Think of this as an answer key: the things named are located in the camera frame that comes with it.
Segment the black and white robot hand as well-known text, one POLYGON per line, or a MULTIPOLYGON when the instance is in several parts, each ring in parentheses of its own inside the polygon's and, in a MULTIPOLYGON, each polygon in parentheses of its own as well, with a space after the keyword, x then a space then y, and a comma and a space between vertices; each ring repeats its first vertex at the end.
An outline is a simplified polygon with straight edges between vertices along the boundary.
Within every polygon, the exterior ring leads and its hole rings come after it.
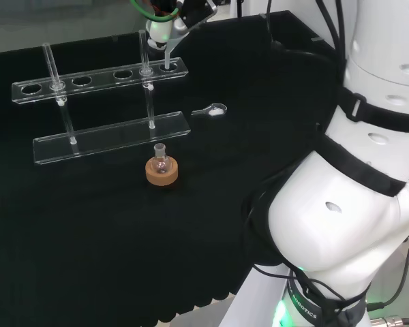
POLYGON ((172 33, 174 21, 181 13, 184 1, 157 1, 150 0, 151 8, 157 18, 169 18, 167 21, 149 20, 148 45, 155 50, 165 50, 172 33))

